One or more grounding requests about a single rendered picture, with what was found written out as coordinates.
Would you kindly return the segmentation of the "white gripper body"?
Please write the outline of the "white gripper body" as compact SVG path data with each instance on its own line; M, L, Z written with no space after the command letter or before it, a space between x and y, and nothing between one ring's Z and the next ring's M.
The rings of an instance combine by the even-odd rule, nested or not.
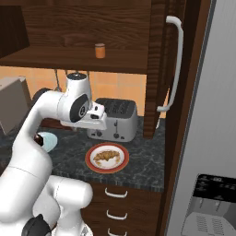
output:
M107 114L104 113L100 119L91 119L87 115L76 123L61 121L60 124L63 126L74 127L74 128L87 128L96 130L105 130Z

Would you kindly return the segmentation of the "golden croissant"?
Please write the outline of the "golden croissant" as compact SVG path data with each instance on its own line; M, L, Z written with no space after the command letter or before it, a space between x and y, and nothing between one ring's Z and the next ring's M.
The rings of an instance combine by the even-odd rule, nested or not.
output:
M120 157L120 153L117 151L113 151L113 150L106 150L106 151L102 151L102 152L98 153L94 157L94 160L95 161L99 161L99 160L108 161L109 159L113 159L114 157Z

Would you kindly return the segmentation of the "dark wooden cutting board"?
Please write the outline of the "dark wooden cutting board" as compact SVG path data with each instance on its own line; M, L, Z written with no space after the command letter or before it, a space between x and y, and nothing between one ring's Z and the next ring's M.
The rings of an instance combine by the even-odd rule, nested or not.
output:
M58 120L54 120L51 118L46 118L41 121L41 127L47 128L55 128L55 129L63 129L63 130L72 130L69 126L63 126Z

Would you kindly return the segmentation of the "orange jam jar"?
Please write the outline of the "orange jam jar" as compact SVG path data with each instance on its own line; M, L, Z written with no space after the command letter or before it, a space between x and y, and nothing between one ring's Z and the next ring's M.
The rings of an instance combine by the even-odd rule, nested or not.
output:
M102 59L105 57L105 44L104 43L95 44L95 55L99 59Z

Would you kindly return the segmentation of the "dark wood cabinet door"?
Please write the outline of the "dark wood cabinet door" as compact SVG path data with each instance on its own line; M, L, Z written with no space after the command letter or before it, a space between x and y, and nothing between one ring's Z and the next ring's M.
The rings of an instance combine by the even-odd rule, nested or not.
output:
M143 137L152 139L164 104L173 71L178 46L178 30L166 22L167 16L183 20L186 0L151 0L149 43L147 54L147 84Z

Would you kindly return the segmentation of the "dark wood open cabinet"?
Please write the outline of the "dark wood open cabinet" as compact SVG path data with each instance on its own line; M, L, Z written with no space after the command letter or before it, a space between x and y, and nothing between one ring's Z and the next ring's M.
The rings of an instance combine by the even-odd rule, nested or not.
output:
M0 0L0 65L145 74L150 10L151 0Z

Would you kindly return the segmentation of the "silver toaster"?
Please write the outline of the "silver toaster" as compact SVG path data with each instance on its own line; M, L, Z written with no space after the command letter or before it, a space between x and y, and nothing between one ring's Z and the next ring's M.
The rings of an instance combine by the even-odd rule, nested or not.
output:
M88 137L117 142L132 141L136 136L138 123L136 103L133 100L108 98L98 98L96 102L105 108L107 129L88 129Z

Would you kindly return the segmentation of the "red rimmed white plate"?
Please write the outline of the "red rimmed white plate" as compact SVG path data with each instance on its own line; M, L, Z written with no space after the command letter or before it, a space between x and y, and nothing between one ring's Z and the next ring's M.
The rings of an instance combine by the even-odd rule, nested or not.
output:
M113 159L95 161L94 157L106 150L113 150L120 153L120 157ZM125 147L119 144L105 142L93 146L86 154L85 162L87 166L97 173L108 174L121 171L129 162L129 153Z

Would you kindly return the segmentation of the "thin hanging tool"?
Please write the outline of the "thin hanging tool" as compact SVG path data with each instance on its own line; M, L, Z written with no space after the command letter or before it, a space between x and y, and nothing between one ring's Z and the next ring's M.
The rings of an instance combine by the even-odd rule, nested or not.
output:
M56 88L55 88L55 90L60 91L59 79L58 79L58 75L57 75L57 69L54 69L54 73L55 73L55 79L56 79Z

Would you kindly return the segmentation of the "grey box appliance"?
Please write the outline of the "grey box appliance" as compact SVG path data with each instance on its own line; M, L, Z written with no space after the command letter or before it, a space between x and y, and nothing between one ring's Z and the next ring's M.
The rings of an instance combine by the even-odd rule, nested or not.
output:
M0 127L7 135L26 115L31 104L25 77L0 79Z

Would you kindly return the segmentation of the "dark wood drawer front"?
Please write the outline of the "dark wood drawer front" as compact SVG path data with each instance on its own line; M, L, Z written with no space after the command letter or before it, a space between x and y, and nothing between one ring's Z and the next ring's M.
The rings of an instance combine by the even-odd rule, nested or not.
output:
M125 213L127 213L127 219L115 220L108 218L106 216L107 209L109 209L110 214L118 217L123 217ZM122 206L109 205L107 202L96 201L92 202L88 207L82 210L82 216L86 222L97 220L112 223L135 224L155 228L158 220L158 211L159 204L157 202L149 205L144 204L143 206L140 204Z
M109 236L107 233L108 228L115 234L125 234L127 236L156 236L156 230L153 227L145 227L135 224L123 224L123 223L112 223L93 220L87 221L88 226L91 228L94 236Z
M144 204L152 204L160 198L160 193L150 192L146 190L103 183L91 183L91 186L94 191L94 198L104 200L109 205L122 205L127 207L133 204L140 204L141 206L143 206ZM125 191L128 191L128 195L126 198L109 197L104 193L105 188L108 188L108 191L114 194L124 194Z

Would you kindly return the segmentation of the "grey fridge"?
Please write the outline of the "grey fridge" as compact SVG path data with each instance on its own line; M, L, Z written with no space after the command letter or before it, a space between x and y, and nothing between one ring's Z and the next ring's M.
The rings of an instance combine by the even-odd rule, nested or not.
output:
M164 236L236 236L236 0L212 0Z

